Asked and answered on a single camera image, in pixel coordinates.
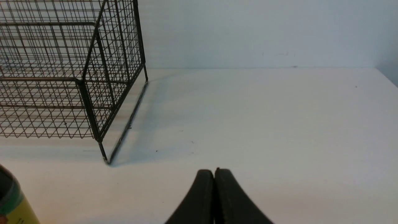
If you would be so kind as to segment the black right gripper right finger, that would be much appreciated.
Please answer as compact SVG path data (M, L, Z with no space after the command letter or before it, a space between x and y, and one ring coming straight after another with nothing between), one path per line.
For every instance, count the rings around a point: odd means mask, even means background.
M229 169L215 171L216 224L272 224L254 204Z

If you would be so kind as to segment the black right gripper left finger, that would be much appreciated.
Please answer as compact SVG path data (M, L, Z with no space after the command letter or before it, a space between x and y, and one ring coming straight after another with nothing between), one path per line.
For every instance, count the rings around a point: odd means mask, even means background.
M198 170L196 177L167 224L213 224L214 176L208 169Z

